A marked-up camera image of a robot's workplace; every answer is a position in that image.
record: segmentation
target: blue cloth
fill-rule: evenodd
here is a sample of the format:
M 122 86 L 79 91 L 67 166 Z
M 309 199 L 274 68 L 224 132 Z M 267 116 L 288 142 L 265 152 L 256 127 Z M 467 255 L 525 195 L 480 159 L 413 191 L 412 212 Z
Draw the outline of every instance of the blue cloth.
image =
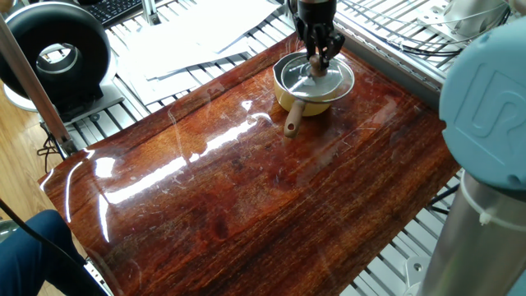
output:
M 81 266 L 84 265 L 84 258 L 73 245 L 70 229 L 55 210 L 40 212 L 26 223 Z M 77 272 L 22 229 L 0 243 L 1 296 L 36 295 L 45 280 L 65 295 L 88 294 L 90 288 L 80 280 L 83 275 Z

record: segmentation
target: table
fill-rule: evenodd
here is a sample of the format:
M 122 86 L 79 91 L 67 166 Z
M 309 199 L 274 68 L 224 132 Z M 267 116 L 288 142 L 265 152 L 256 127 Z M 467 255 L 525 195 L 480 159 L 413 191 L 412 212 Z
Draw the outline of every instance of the table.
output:
M 347 98 L 283 136 L 295 35 L 41 178 L 119 295 L 338 294 L 459 169 L 436 112 L 349 51 Z

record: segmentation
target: white cable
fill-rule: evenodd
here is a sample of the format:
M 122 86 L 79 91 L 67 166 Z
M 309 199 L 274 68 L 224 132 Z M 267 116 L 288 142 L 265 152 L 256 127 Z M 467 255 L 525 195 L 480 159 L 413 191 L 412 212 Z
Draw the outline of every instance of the white cable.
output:
M 357 7 L 364 8 L 364 9 L 366 9 L 366 10 L 368 10 L 368 11 L 370 11 L 370 12 L 372 12 L 372 13 L 378 15 L 378 16 L 382 16 L 382 17 L 384 17 L 386 19 L 390 19 L 392 21 L 397 21 L 397 22 L 405 24 L 405 25 L 443 25 L 443 24 L 454 23 L 454 22 L 457 22 L 457 21 L 465 21 L 465 20 L 470 19 L 470 18 L 475 17 L 475 16 L 480 16 L 480 15 L 486 14 L 488 12 L 493 12 L 493 11 L 499 9 L 499 8 L 502 8 L 504 5 L 506 5 L 506 6 L 508 5 L 508 3 L 505 2 L 505 0 L 502 0 L 502 1 L 504 1 L 504 3 L 502 3 L 498 7 L 492 8 L 492 9 L 487 10 L 485 12 L 479 12 L 479 13 L 476 13 L 474 15 L 467 16 L 464 19 L 455 20 L 455 21 L 442 21 L 442 22 L 438 22 L 438 23 L 425 23 L 425 24 L 423 24 L 423 23 L 414 22 L 414 21 L 401 21 L 401 20 L 398 20 L 398 19 L 396 19 L 396 18 L 394 18 L 392 16 L 387 16 L 384 13 L 376 12 L 376 11 L 372 10 L 371 8 L 369 8 L 369 7 L 364 7 L 363 5 L 360 5 L 360 4 L 356 3 L 356 2 L 353 2 L 353 1 L 350 1 L 350 0 L 344 0 L 344 2 L 348 3 L 349 5 L 356 5 Z

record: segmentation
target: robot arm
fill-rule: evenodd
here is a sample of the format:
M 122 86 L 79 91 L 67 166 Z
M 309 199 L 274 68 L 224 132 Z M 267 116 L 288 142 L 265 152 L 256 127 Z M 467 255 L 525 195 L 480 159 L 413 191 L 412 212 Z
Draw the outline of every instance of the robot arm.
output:
M 320 69 L 325 70 L 331 60 L 339 53 L 345 38 L 335 31 L 333 19 L 336 14 L 337 0 L 298 0 L 298 12 L 293 20 L 298 38 L 307 47 L 307 60 L 320 54 Z

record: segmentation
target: ur logo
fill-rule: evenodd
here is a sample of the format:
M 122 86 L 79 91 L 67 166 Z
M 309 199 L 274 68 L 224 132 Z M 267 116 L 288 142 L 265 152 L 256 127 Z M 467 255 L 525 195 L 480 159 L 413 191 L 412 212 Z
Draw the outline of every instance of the ur logo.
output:
M 511 164 L 526 153 L 526 88 L 481 65 L 454 124 L 483 151 Z

